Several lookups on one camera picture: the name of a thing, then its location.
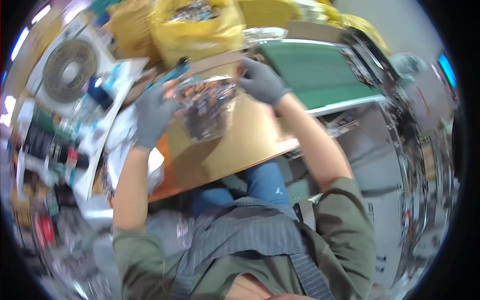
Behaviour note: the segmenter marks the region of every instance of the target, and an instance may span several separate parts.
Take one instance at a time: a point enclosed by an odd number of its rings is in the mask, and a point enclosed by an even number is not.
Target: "person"
[[[299,222],[274,161],[240,174],[248,197],[218,183],[191,191],[191,247],[164,257],[146,233],[147,161],[177,109],[174,83],[137,100],[137,141],[113,199],[113,249],[123,299],[365,299],[373,285],[373,226],[340,146],[265,64],[244,58],[239,85],[284,117],[323,195],[316,231]]]

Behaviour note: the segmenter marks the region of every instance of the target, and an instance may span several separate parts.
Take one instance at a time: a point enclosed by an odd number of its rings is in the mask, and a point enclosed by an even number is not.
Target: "wooden table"
[[[191,144],[178,121],[169,127],[157,144],[165,158],[164,180],[148,201],[213,182],[298,146],[298,140],[269,106],[241,94],[235,105],[233,123],[221,138]]]

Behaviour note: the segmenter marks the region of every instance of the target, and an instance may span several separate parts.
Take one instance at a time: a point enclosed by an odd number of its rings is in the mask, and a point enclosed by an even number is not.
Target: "green cutting mat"
[[[307,109],[381,94],[358,81],[336,46],[266,43],[260,50]]]

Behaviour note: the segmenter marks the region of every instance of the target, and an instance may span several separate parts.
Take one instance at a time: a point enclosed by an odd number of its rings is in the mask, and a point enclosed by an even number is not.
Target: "yellow bag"
[[[390,49],[388,49],[387,44],[384,42],[378,31],[375,29],[375,27],[372,26],[369,22],[367,22],[365,19],[362,19],[360,17],[343,13],[342,15],[342,25],[344,27],[355,27],[357,29],[360,29],[361,31],[367,33],[370,35],[375,42],[382,48],[382,50],[387,54],[390,55]]]
[[[157,49],[167,67],[173,68],[181,57],[200,60],[239,49],[245,22],[235,0],[207,0],[223,7],[221,14],[209,21],[167,22],[174,10],[190,0],[158,0],[150,14],[150,29]]]
[[[109,23],[124,58],[149,57],[147,66],[160,61],[150,33],[148,15],[152,3],[149,0],[124,0],[112,5]]]
[[[239,0],[247,28],[287,28],[289,20],[299,20],[301,11],[295,0]]]

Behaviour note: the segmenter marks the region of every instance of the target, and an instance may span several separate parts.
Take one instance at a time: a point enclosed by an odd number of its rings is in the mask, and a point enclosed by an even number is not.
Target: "blue jeans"
[[[248,186],[247,195],[272,205],[292,205],[288,201],[287,189],[282,173],[274,159],[238,173]],[[215,181],[190,191],[193,217],[202,212],[229,205],[234,201],[221,181]]]

